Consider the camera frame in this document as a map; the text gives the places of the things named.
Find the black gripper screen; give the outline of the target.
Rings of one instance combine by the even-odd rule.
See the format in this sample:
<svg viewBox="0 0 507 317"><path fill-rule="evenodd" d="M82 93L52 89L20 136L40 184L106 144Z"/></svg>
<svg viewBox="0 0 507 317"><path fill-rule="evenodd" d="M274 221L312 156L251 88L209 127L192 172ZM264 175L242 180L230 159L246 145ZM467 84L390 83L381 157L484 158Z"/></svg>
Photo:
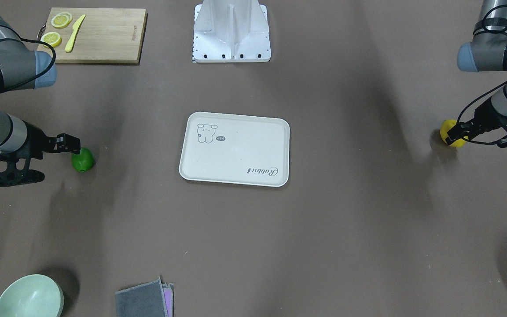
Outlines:
<svg viewBox="0 0 507 317"><path fill-rule="evenodd" d="M48 137L41 129L26 124L27 139L24 159L42 160L44 153L69 152L78 155L81 151L79 138L69 134L59 134L56 138Z"/></svg>
<svg viewBox="0 0 507 317"><path fill-rule="evenodd" d="M507 124L507 117L499 114L491 100L485 100L474 111L474 116L469 122L457 122L448 132L448 142L457 139L470 140L471 133L485 133L503 127Z"/></svg>

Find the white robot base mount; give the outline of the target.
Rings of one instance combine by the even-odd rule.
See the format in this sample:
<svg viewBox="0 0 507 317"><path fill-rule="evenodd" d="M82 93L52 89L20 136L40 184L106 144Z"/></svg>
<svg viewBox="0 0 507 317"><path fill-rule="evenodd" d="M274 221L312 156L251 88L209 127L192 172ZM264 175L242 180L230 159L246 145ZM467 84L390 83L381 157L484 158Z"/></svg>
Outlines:
<svg viewBox="0 0 507 317"><path fill-rule="evenodd" d="M195 6L194 63L264 63L271 60L266 6L257 0L204 0Z"/></svg>

